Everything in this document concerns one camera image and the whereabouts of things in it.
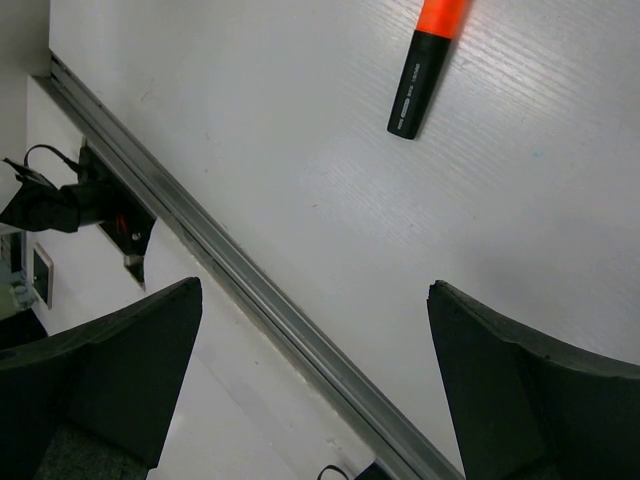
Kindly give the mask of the orange capped black highlighter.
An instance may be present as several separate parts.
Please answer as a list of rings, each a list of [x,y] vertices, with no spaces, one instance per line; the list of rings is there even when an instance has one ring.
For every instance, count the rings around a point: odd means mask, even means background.
[[[467,6],[465,0],[423,2],[390,111],[388,133],[406,140],[417,138]]]

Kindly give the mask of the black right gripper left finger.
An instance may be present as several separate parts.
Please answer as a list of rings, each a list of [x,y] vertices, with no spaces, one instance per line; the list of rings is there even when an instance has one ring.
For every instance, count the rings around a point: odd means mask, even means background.
[[[1,352],[4,479],[144,479],[159,464],[201,322],[188,277]]]

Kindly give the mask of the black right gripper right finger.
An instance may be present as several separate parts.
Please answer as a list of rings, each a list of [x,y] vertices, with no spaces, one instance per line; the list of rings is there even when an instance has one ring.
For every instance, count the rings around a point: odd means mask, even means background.
[[[427,309],[468,479],[636,479],[639,368],[437,281]]]

